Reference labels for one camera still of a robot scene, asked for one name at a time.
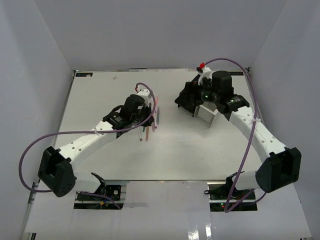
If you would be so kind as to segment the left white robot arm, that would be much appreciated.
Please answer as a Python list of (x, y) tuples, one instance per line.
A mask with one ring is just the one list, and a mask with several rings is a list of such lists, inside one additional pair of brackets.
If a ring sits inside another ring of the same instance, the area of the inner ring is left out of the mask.
[(38, 177), (57, 197), (76, 191), (88, 192), (96, 200), (103, 198), (106, 181), (94, 172), (89, 175), (76, 172), (76, 168), (99, 148), (132, 128), (151, 126), (153, 103), (152, 93), (142, 89), (103, 117), (91, 133), (58, 149), (48, 147), (43, 152)]

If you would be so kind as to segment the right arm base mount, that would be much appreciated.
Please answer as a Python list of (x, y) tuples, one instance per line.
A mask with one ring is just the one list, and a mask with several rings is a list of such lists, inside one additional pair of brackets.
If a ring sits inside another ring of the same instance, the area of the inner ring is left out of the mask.
[[(224, 212), (227, 198), (232, 186), (229, 177), (227, 181), (213, 181), (207, 183), (207, 189), (204, 194), (209, 198), (209, 206), (211, 212)], [(257, 211), (258, 207), (255, 203), (256, 195), (254, 192), (250, 192), (249, 189), (236, 190), (234, 189), (229, 200), (229, 205), (227, 209), (233, 207), (237, 201), (241, 200), (243, 197), (247, 196), (239, 205), (237, 205), (232, 212), (248, 212)]]

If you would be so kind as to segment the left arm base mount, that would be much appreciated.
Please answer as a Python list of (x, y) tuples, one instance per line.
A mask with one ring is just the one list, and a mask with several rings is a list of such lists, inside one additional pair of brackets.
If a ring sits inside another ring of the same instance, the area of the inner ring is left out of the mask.
[(73, 208), (76, 210), (121, 210), (126, 199), (127, 182), (107, 180), (92, 172), (78, 174)]

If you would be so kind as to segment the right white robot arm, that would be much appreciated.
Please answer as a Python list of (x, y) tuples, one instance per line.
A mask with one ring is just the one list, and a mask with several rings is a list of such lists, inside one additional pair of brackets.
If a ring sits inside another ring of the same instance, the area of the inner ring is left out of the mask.
[(261, 189), (271, 193), (298, 181), (302, 154), (277, 140), (254, 116), (249, 102), (234, 93), (232, 76), (228, 71), (209, 71), (198, 74), (185, 83), (174, 101), (192, 113), (204, 103), (212, 103), (218, 112), (246, 137), (262, 164), (258, 170), (241, 172), (226, 180), (226, 195), (236, 200), (244, 190)]

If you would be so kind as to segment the brown capped white marker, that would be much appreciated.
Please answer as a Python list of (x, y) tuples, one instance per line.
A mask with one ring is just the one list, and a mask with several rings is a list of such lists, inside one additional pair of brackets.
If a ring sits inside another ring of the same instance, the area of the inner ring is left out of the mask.
[(139, 141), (141, 142), (141, 141), (143, 141), (143, 137), (142, 137), (142, 130), (141, 130), (141, 128), (140, 128), (140, 127), (138, 127), (138, 128), (137, 128), (137, 130), (138, 130), (138, 137), (139, 137)]

